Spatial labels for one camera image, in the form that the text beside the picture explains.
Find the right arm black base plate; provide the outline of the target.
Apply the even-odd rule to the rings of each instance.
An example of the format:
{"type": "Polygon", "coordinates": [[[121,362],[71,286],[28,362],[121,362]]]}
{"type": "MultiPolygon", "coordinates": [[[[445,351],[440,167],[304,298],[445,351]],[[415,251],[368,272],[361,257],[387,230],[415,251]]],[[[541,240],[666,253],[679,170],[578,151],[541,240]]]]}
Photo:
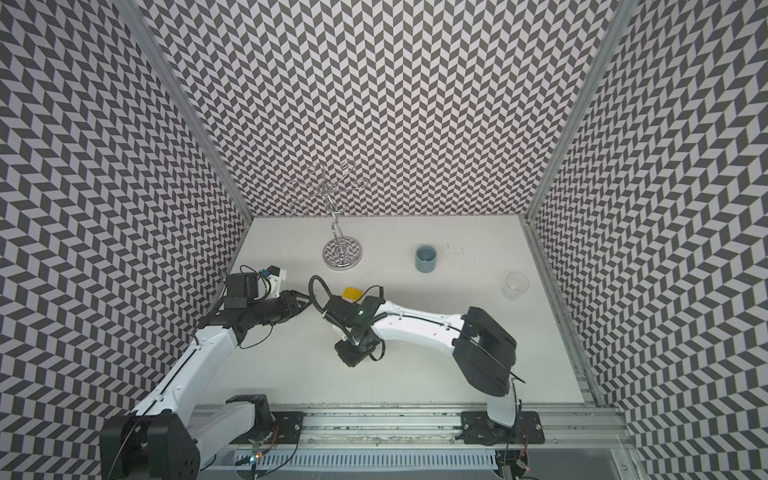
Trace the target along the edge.
{"type": "Polygon", "coordinates": [[[461,432],[455,437],[467,445],[495,446],[505,444],[541,445],[545,435],[536,412],[521,410],[512,427],[491,421],[486,412],[464,411],[460,414],[461,432]]]}

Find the clear glass cup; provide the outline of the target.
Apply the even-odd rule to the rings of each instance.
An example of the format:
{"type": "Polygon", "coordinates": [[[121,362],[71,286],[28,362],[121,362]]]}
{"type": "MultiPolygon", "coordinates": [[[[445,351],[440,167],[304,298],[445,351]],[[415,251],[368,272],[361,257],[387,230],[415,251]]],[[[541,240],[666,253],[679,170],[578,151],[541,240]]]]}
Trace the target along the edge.
{"type": "Polygon", "coordinates": [[[530,288],[530,281],[527,275],[520,271],[509,271],[506,273],[501,292],[509,300],[516,300],[525,294],[530,288]]]}

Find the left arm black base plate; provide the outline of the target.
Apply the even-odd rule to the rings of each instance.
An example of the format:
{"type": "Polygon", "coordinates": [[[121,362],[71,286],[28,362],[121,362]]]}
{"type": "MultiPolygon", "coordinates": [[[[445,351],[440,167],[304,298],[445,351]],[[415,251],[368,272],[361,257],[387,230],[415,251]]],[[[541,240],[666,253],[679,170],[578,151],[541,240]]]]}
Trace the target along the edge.
{"type": "Polygon", "coordinates": [[[266,445],[297,445],[301,439],[304,420],[303,411],[273,411],[266,445]]]}

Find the grey-blue ceramic cup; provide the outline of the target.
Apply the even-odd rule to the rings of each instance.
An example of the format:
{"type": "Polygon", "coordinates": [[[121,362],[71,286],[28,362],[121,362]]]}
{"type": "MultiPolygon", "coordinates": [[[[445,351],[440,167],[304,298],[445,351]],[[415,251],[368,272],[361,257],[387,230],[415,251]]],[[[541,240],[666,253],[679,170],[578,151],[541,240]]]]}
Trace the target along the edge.
{"type": "Polygon", "coordinates": [[[415,251],[415,268],[421,273],[431,273],[437,264],[438,252],[432,245],[420,245],[415,251]]]}

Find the chrome mug tree stand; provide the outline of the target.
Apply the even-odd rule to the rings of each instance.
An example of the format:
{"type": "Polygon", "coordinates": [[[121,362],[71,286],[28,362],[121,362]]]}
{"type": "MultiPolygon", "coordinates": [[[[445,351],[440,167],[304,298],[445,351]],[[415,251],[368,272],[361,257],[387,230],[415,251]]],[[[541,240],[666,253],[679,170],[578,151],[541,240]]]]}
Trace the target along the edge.
{"type": "Polygon", "coordinates": [[[344,216],[342,197],[364,187],[366,181],[360,176],[350,173],[333,176],[321,161],[311,163],[299,179],[290,181],[286,186],[290,207],[297,215],[310,216],[322,207],[330,217],[332,239],[323,247],[322,259],[332,270],[350,270],[362,259],[361,243],[343,232],[340,221],[344,216]]]}

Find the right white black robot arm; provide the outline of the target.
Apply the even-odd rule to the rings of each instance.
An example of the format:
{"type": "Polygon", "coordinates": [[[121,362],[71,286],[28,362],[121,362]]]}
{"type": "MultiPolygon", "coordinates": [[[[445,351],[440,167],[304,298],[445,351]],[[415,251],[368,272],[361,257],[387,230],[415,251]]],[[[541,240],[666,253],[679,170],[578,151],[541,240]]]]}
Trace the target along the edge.
{"type": "Polygon", "coordinates": [[[471,387],[486,395],[492,425],[516,426],[517,342],[485,310],[471,307],[464,314],[448,315],[413,310],[379,296],[355,303],[338,295],[316,309],[341,335],[334,349],[345,365],[355,367],[373,359],[376,348],[391,341],[439,351],[455,361],[471,387]]]}

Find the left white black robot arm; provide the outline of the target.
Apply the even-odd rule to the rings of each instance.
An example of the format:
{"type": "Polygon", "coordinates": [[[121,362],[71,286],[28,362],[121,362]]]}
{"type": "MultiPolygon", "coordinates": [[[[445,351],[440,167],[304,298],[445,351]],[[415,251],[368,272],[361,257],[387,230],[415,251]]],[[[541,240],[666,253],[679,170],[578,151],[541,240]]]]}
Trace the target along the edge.
{"type": "Polygon", "coordinates": [[[157,387],[129,413],[105,421],[99,435],[102,478],[195,479],[236,439],[266,453],[295,434],[300,420],[275,419],[263,394],[233,396],[200,421],[192,414],[251,329],[284,323],[309,305],[308,295],[295,290],[270,299],[219,300],[157,387]]]}

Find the yellow curved lego brick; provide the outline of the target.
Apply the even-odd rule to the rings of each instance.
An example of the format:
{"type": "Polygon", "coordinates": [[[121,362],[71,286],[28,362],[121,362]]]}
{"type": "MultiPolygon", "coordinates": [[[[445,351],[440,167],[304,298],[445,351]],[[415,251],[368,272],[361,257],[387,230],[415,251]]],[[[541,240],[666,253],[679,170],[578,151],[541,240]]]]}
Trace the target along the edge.
{"type": "Polygon", "coordinates": [[[351,302],[357,302],[364,296],[364,292],[353,287],[346,287],[342,293],[342,298],[351,302]]]}

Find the aluminium front rail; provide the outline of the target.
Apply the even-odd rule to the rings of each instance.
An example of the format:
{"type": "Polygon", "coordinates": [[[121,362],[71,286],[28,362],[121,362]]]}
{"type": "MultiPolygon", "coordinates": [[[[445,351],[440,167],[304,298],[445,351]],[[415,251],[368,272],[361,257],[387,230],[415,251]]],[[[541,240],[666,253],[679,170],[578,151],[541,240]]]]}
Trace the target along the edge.
{"type": "Polygon", "coordinates": [[[305,420],[299,445],[303,448],[469,448],[510,446],[521,449],[620,449],[634,443],[618,410],[585,404],[525,403],[522,410],[536,412],[543,426],[541,445],[467,445],[455,437],[461,432],[460,414],[483,411],[479,404],[402,405],[273,405],[273,411],[303,411],[305,420]]]}

